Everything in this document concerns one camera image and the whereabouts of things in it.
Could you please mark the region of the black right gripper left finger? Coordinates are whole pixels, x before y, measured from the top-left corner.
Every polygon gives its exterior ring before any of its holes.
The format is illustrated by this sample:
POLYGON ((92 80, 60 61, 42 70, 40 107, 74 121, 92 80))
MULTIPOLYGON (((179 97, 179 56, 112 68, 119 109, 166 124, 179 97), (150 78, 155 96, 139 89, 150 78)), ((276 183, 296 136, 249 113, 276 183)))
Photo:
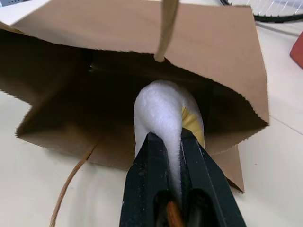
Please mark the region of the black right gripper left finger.
POLYGON ((150 132, 126 175, 119 227, 169 227, 173 199, 166 148, 150 132))

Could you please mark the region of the red block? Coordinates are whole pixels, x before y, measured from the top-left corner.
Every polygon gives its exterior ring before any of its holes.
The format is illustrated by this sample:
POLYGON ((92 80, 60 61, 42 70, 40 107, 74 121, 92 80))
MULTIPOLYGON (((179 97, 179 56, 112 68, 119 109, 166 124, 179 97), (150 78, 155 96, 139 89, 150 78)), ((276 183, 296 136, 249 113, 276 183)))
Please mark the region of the red block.
POLYGON ((301 69, 303 69, 303 31, 295 41, 290 51, 290 57, 301 69))

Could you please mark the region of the white and yellow sponge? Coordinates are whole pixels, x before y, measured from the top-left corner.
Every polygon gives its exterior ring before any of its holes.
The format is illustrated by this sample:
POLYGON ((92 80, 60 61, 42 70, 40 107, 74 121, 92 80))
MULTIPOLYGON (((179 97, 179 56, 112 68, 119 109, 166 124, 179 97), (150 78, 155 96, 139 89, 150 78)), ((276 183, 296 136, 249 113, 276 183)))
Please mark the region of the white and yellow sponge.
POLYGON ((172 190, 178 202, 181 189, 181 133, 187 129, 205 146, 204 123, 194 97, 183 87, 165 80, 145 86, 134 103, 135 154, 150 132, 162 139, 167 150, 172 190))

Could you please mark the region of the brown paper bag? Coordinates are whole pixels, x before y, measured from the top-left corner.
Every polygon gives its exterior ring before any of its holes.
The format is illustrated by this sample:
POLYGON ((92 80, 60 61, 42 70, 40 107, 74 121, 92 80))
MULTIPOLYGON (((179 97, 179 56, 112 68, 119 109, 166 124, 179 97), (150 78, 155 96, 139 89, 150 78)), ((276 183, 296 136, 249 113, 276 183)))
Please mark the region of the brown paper bag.
MULTIPOLYGON (((237 146, 269 125, 267 74, 252 10, 179 0, 51 0, 12 28, 0 23, 0 90, 31 109, 16 136, 129 170, 134 103, 157 80, 185 88, 204 123, 205 151, 242 191, 237 146)), ((180 149, 186 226, 186 179, 180 149)))

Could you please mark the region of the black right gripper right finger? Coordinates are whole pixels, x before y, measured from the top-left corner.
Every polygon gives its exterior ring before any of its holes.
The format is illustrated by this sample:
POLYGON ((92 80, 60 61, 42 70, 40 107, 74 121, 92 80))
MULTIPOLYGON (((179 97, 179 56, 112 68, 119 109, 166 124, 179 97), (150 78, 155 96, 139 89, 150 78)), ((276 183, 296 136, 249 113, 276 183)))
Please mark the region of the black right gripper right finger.
POLYGON ((181 134, 189 186, 183 189, 186 227, 247 227, 228 181, 189 130, 181 134))

